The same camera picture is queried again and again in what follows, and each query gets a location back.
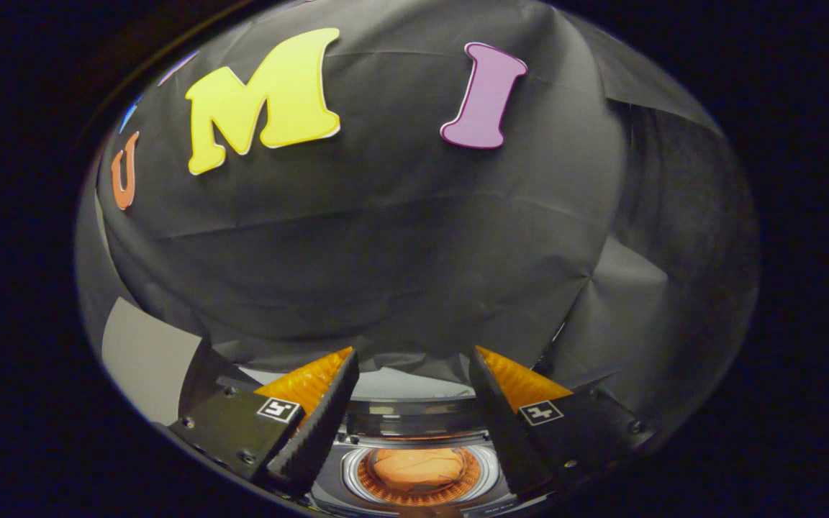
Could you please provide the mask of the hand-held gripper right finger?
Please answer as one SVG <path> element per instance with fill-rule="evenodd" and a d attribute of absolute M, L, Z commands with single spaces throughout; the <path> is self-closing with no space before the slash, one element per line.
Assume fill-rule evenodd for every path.
<path fill-rule="evenodd" d="M 612 370 L 573 389 L 486 348 L 469 376 L 509 490 L 566 497 L 641 456 L 657 430 L 598 388 Z"/>

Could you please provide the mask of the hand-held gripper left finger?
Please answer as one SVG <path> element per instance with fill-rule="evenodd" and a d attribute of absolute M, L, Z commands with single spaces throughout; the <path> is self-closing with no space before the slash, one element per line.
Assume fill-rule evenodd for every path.
<path fill-rule="evenodd" d="M 253 391 L 226 386 L 170 431 L 237 478 L 303 497 L 325 465 L 359 378 L 347 347 Z"/>

